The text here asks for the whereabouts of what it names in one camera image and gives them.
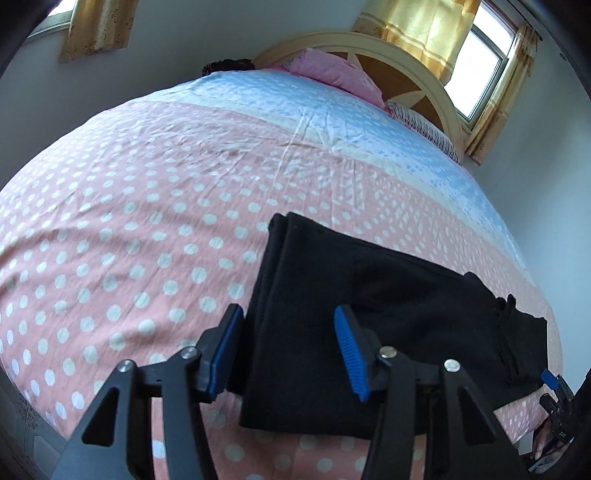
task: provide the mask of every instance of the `striped pillow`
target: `striped pillow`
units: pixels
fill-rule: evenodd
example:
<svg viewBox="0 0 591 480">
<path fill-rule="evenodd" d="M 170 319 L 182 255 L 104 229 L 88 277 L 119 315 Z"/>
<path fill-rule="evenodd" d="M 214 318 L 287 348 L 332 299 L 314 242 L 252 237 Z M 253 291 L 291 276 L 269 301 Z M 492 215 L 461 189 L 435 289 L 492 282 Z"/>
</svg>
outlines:
<svg viewBox="0 0 591 480">
<path fill-rule="evenodd" d="M 425 137 L 454 162 L 462 165 L 456 147 L 454 147 L 449 137 L 420 113 L 399 105 L 392 100 L 388 100 L 388 109 L 391 118 L 402 122 L 411 130 L 414 130 L 419 135 Z"/>
</svg>

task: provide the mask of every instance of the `wooden headboard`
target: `wooden headboard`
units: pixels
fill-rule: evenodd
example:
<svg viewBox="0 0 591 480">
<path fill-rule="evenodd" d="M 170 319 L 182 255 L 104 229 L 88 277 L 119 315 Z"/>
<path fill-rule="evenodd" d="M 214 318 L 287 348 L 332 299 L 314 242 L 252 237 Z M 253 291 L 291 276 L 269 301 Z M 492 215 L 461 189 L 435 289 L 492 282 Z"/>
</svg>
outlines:
<svg viewBox="0 0 591 480">
<path fill-rule="evenodd" d="M 265 50 L 254 64 L 266 68 L 306 48 L 333 53 L 359 66 L 382 90 L 384 100 L 417 111 L 440 128 L 458 152 L 464 150 L 460 119 L 443 85 L 411 54 L 384 40 L 354 32 L 307 34 Z"/>
</svg>

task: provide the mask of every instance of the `bed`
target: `bed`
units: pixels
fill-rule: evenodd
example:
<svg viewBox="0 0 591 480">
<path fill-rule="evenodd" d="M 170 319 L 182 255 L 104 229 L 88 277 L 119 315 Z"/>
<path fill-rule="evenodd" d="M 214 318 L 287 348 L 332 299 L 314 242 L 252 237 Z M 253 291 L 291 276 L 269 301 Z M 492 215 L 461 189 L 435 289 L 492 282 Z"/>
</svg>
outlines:
<svg viewBox="0 0 591 480">
<path fill-rule="evenodd" d="M 342 32 L 275 46 L 254 60 L 258 70 L 131 100 L 59 139 L 0 193 L 0 359 L 17 394 L 62 437 L 120 360 L 163 361 L 228 303 L 248 306 L 276 212 L 475 272 L 548 320 L 549 368 L 561 371 L 550 306 L 478 184 L 384 111 L 268 68 L 309 47 L 363 68 L 385 99 L 420 112 L 461 149 L 451 100 L 422 64 Z M 545 417 L 543 392 L 496 411 L 513 442 Z M 367 441 L 242 429 L 240 405 L 224 393 L 203 406 L 220 478 L 361 475 Z M 155 468 L 166 479 L 157 403 L 153 416 Z M 50 464 L 63 442 L 46 443 Z M 417 437 L 413 478 L 424 448 Z M 35 470 L 50 476 L 50 466 Z"/>
</svg>

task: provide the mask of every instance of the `curtain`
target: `curtain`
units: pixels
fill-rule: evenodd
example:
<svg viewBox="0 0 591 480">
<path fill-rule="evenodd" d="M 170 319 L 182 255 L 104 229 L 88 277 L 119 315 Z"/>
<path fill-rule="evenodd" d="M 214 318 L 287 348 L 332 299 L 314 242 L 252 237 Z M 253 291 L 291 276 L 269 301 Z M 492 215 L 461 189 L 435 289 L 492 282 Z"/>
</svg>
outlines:
<svg viewBox="0 0 591 480">
<path fill-rule="evenodd" d="M 482 164 L 507 122 L 511 107 L 525 79 L 531 74 L 538 50 L 538 34 L 522 25 L 509 52 L 509 62 L 484 112 L 467 140 L 466 154 Z"/>
<path fill-rule="evenodd" d="M 125 48 L 138 0 L 78 0 L 60 62 Z"/>
<path fill-rule="evenodd" d="M 403 48 L 445 85 L 479 5 L 480 0 L 368 0 L 353 31 Z"/>
</svg>

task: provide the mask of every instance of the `window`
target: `window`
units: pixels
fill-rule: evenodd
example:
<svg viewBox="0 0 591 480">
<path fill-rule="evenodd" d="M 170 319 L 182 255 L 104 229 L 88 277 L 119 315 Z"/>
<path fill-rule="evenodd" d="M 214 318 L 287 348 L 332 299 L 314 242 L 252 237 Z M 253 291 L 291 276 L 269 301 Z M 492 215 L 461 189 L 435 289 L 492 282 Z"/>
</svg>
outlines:
<svg viewBox="0 0 591 480">
<path fill-rule="evenodd" d="M 445 90 L 469 129 L 474 127 L 507 65 L 515 27 L 482 2 Z"/>
<path fill-rule="evenodd" d="M 52 33 L 58 30 L 63 30 L 70 26 L 70 20 L 72 19 L 72 10 L 76 0 L 62 0 L 60 4 L 55 7 L 48 15 L 48 17 L 41 22 L 33 33 L 29 35 L 29 38 L 37 38 L 48 33 Z"/>
</svg>

